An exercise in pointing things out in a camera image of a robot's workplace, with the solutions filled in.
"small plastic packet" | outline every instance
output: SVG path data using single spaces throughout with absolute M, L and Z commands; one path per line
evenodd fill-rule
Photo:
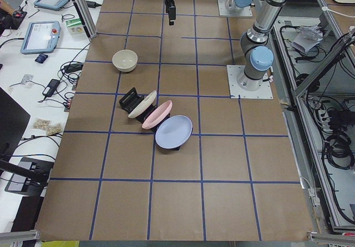
M 34 129 L 47 130 L 49 124 L 50 124 L 50 120 L 36 118 L 36 120 L 35 120 L 35 122 L 33 124 L 33 128 Z
M 54 135 L 56 133 L 63 132 L 63 127 L 61 123 L 47 126 L 47 136 Z

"white cable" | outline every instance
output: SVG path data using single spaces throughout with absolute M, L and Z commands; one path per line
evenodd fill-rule
M 338 14 L 338 15 L 341 15 L 341 16 L 344 16 L 344 17 L 348 17 L 348 18 L 355 18 L 355 16 L 349 16 L 349 15 L 345 15 L 343 13 L 336 12 L 334 10 L 329 9 L 328 7 L 322 7 L 322 10 L 323 11 L 330 11 L 330 12 L 333 12 L 335 14 Z

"power adapter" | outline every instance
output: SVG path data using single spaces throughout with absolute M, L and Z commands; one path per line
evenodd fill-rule
M 87 3 L 89 8 L 97 8 L 97 7 L 102 6 L 102 4 L 99 4 L 99 3 L 94 2 L 94 1 L 86 1 L 86 3 Z

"mounting plate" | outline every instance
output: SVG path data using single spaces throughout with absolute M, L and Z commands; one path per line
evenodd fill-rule
M 244 65 L 227 65 L 229 91 L 231 98 L 245 98 L 245 99 L 273 99 L 272 91 L 269 82 L 263 82 L 261 87 L 255 92 L 250 92 L 241 88 L 237 82 L 237 77 L 240 72 L 244 71 Z
M 245 7 L 241 11 L 230 12 L 229 10 L 227 10 L 225 6 L 227 0 L 217 0 L 217 1 L 218 1 L 218 9 L 220 11 L 221 17 L 252 18 L 253 16 L 250 7 Z

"light blue plate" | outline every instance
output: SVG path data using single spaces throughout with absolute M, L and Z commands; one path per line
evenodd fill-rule
M 155 133 L 157 145 L 174 149 L 183 145 L 192 133 L 192 122 L 184 115 L 175 115 L 164 121 Z

